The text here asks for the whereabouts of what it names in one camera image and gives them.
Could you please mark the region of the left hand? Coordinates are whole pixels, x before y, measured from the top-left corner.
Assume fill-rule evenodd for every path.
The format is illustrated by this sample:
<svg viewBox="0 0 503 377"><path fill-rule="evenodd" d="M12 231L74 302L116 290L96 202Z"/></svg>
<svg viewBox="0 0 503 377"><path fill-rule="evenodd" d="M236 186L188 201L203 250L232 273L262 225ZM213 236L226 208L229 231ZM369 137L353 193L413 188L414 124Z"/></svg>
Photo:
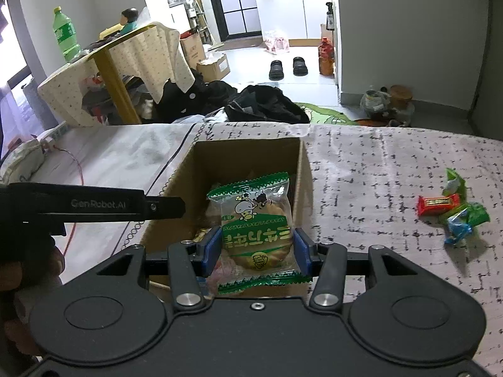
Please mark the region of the left hand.
<svg viewBox="0 0 503 377"><path fill-rule="evenodd" d="M20 319L14 295L57 277L65 269L65 259L51 236L18 238L1 243L1 335L22 355L41 354L31 332Z"/></svg>

